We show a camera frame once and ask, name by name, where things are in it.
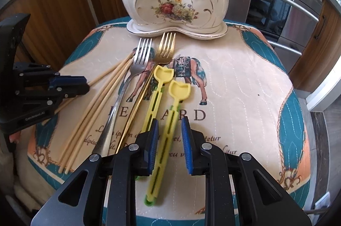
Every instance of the oven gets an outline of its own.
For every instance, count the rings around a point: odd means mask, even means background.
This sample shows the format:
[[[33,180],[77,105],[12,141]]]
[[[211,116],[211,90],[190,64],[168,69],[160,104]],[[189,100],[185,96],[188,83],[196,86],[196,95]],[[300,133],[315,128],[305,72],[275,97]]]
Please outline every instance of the oven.
[[[259,29],[289,72],[318,22],[320,0],[229,0],[225,19]]]

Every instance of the silver screw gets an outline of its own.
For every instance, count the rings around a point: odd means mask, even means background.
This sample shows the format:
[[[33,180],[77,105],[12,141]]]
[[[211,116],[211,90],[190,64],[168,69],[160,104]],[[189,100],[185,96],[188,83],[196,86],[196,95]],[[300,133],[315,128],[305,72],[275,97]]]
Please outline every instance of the silver screw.
[[[243,153],[243,154],[241,155],[241,158],[242,158],[243,160],[245,160],[245,161],[249,161],[249,160],[251,160],[251,155],[248,154],[248,153]]]
[[[210,150],[210,149],[212,149],[212,144],[205,142],[201,145],[201,147],[205,150]]]
[[[98,159],[100,158],[100,156],[98,154],[92,154],[90,157],[89,157],[89,160],[90,161],[98,161]]]
[[[139,146],[136,143],[130,144],[129,145],[129,150],[130,151],[136,151],[139,148]]]

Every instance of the oven glass door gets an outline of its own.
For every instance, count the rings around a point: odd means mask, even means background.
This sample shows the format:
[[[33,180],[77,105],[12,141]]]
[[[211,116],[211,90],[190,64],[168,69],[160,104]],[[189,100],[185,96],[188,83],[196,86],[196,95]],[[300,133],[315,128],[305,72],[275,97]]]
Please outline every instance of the oven glass door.
[[[246,23],[279,36],[289,10],[290,5],[282,0],[251,0]]]

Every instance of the ceramic saucer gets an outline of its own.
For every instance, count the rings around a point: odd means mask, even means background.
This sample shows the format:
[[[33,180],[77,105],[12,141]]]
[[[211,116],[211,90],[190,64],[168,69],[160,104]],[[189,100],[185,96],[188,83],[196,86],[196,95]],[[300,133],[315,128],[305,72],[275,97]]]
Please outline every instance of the ceramic saucer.
[[[161,30],[156,30],[156,31],[140,31],[136,28],[135,21],[131,19],[127,24],[127,30],[128,32],[133,33],[134,35],[141,36],[141,37],[155,37],[155,36],[162,35],[164,32],[177,31],[197,40],[210,40],[210,39],[216,39],[216,38],[224,36],[227,33],[227,25],[225,22],[222,22],[220,24],[219,30],[217,30],[214,33],[208,33],[208,34],[193,33],[193,32],[184,30],[179,27],[167,27]]]

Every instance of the yellow spoon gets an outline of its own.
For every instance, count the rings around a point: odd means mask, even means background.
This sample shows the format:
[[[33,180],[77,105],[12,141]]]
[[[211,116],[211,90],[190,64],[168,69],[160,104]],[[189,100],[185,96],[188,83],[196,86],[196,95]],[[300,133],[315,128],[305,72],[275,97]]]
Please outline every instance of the yellow spoon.
[[[165,172],[169,151],[172,147],[176,123],[179,119],[180,101],[187,99],[191,93],[191,85],[172,80],[168,93],[174,98],[173,105],[168,110],[166,126],[163,130],[161,141],[156,152],[155,166],[147,189],[144,203],[152,206],[159,194],[163,174]]]
[[[153,92],[151,97],[146,118],[144,119],[144,123],[142,126],[141,132],[147,132],[150,130],[151,122],[153,118],[156,117],[157,110],[160,105],[161,97],[162,97],[162,86],[165,83],[168,83],[172,80],[174,75],[174,69],[170,69],[167,67],[162,67],[158,65],[154,70],[154,78],[159,82],[157,85],[157,89]]]

